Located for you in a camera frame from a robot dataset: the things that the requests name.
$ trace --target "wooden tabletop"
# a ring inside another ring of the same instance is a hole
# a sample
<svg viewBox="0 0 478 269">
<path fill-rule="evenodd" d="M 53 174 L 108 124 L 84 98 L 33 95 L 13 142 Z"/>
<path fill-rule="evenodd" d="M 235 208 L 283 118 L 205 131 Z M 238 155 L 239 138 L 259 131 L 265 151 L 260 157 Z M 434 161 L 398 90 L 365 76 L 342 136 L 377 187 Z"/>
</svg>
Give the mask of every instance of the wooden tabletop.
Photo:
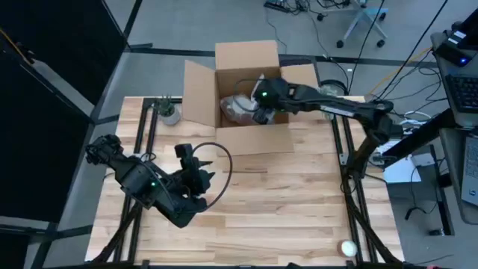
<svg viewBox="0 0 478 269">
<path fill-rule="evenodd" d="M 126 97 L 123 103 L 116 135 L 126 155 L 133 152 L 142 102 L 143 97 Z M 141 152 L 146 149 L 151 112 L 147 119 Z M 357 148 L 364 132 L 356 121 L 350 125 Z M 232 181 L 222 199 L 197 214 L 185 228 L 176 228 L 155 208 L 143 211 L 136 263 L 148 259 L 152 265 L 344 265 L 347 259 L 339 255 L 337 245 L 350 239 L 350 229 L 339 188 L 341 176 L 331 124 L 311 120 L 288 126 L 294 152 L 235 156 Z M 159 122 L 153 147 L 158 156 L 155 163 L 168 173 L 180 169 L 174 152 L 177 143 L 195 146 L 214 141 L 214 136 L 210 126 L 185 120 L 176 126 Z M 216 172 L 205 195 L 208 201 L 221 191 L 229 171 L 227 158 L 218 158 L 216 151 L 204 147 L 196 152 L 199 159 L 214 161 L 208 167 Z M 382 176 L 376 168 L 368 168 L 367 173 Z M 403 260 L 385 183 L 365 178 L 362 184 L 371 226 Z M 124 197 L 113 176 L 106 178 L 85 260 L 98 255 L 113 236 Z M 359 231 L 364 259 L 368 260 Z"/>
</svg>

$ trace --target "computer monitor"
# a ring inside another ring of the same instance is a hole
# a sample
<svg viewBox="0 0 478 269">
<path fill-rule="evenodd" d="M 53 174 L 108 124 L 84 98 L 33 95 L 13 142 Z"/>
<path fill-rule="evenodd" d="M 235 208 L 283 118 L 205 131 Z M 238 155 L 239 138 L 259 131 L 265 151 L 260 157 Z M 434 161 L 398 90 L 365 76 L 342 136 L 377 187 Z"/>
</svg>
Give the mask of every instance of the computer monitor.
<svg viewBox="0 0 478 269">
<path fill-rule="evenodd" d="M 478 50 L 478 8 L 458 27 L 463 33 L 459 49 Z"/>
</svg>

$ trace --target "black curtain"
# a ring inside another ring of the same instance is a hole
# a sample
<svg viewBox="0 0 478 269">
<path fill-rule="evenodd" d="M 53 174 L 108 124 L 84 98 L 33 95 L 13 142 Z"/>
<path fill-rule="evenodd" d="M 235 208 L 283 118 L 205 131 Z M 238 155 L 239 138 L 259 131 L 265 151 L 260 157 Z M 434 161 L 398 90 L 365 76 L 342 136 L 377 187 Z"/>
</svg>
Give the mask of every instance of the black curtain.
<svg viewBox="0 0 478 269">
<path fill-rule="evenodd" d="M 88 122 L 0 53 L 0 216 L 57 223 Z"/>
<path fill-rule="evenodd" d="M 100 0 L 6 0 L 0 27 L 96 105 L 126 41 Z"/>
</svg>

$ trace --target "wood grain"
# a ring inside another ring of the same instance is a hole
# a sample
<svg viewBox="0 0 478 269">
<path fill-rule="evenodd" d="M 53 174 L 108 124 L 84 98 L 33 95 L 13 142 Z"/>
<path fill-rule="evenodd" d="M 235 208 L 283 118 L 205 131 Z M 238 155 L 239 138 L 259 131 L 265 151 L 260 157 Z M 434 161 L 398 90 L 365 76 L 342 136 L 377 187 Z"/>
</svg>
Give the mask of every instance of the wood grain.
<svg viewBox="0 0 478 269">
<path fill-rule="evenodd" d="M 141 97 L 127 97 L 123 103 L 117 135 L 125 152 L 133 150 L 142 101 Z M 357 122 L 351 121 L 350 125 L 357 147 L 364 134 Z M 336 247 L 339 241 L 350 239 L 350 230 L 330 123 L 294 122 L 288 128 L 293 153 L 235 156 L 234 174 L 223 198 L 195 216 L 187 227 L 176 228 L 154 209 L 143 211 L 136 263 L 149 259 L 154 265 L 344 265 L 347 259 Z M 215 130 L 209 126 L 182 120 L 170 127 L 159 122 L 153 149 L 158 156 L 155 163 L 173 172 L 180 168 L 174 153 L 177 143 L 195 146 L 214 140 Z M 211 201 L 226 182 L 229 163 L 217 157 L 214 147 L 198 150 L 197 156 L 214 161 L 207 168 L 217 173 L 205 195 Z M 368 172 L 382 176 L 376 168 Z M 385 184 L 364 179 L 363 185 L 372 227 L 402 259 Z M 123 198 L 113 177 L 107 178 L 86 260 L 101 251 L 118 227 Z M 363 235 L 361 245 L 367 258 Z"/>
</svg>

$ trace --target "white ball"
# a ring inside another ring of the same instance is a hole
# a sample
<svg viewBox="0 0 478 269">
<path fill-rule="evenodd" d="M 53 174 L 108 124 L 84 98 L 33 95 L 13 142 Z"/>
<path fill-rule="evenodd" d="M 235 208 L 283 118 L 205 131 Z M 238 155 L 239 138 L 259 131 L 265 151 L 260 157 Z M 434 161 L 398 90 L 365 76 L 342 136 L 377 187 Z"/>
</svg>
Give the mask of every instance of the white ball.
<svg viewBox="0 0 478 269">
<path fill-rule="evenodd" d="M 357 245 L 350 240 L 342 241 L 341 252 L 347 257 L 353 257 L 357 254 Z"/>
</svg>

